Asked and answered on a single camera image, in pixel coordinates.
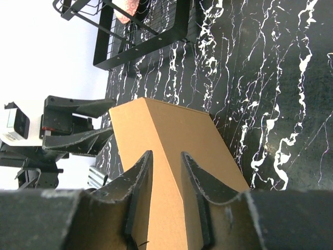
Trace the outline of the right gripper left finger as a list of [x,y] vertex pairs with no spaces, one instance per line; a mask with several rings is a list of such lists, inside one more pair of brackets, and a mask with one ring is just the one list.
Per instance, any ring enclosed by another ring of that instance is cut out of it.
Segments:
[[152,151],[93,191],[1,192],[1,249],[145,249]]

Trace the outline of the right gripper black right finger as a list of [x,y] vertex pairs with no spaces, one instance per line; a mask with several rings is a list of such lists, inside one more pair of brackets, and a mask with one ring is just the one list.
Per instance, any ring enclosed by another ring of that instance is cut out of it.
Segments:
[[189,249],[332,249],[332,191],[237,192],[181,153]]

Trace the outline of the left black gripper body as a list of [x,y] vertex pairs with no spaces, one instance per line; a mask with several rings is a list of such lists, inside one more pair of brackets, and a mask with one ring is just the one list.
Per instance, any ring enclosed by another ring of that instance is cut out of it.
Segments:
[[57,161],[71,154],[94,155],[93,100],[48,96],[39,111],[26,114],[15,102],[1,108],[1,166],[19,168],[21,189],[56,188],[63,170]]

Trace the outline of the cardboard box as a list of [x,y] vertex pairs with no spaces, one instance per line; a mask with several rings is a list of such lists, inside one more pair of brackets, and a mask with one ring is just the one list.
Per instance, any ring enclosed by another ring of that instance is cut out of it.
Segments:
[[249,189],[208,113],[141,97],[109,114],[124,171],[153,153],[147,249],[187,249],[182,152],[230,188]]

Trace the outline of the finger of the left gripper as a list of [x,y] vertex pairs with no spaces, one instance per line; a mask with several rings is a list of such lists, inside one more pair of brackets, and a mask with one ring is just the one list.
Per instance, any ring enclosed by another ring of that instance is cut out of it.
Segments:
[[43,149],[88,157],[97,156],[113,136],[113,128],[102,128],[72,135],[46,135]]
[[101,117],[115,105],[115,99],[70,99],[70,107],[72,113],[92,118]]

